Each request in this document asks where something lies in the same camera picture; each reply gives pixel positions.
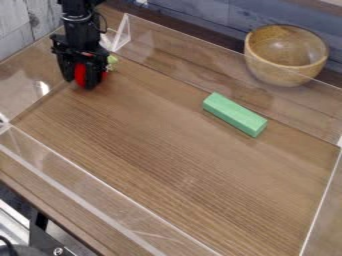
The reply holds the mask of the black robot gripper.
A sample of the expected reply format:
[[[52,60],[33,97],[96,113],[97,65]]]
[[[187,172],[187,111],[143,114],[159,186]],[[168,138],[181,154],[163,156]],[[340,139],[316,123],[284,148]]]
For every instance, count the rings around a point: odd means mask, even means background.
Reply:
[[[73,80],[75,63],[85,63],[85,88],[93,89],[101,82],[103,68],[109,56],[108,50],[100,45],[100,15],[85,14],[61,16],[64,33],[52,34],[52,53],[56,55],[59,68],[67,82]]]

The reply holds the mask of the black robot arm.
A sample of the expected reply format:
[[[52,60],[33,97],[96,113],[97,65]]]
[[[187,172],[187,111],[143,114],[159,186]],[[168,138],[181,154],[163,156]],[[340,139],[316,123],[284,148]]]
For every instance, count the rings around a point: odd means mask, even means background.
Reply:
[[[109,51],[100,45],[101,14],[96,6],[105,0],[57,0],[64,34],[53,33],[51,51],[67,82],[92,90],[107,74]]]

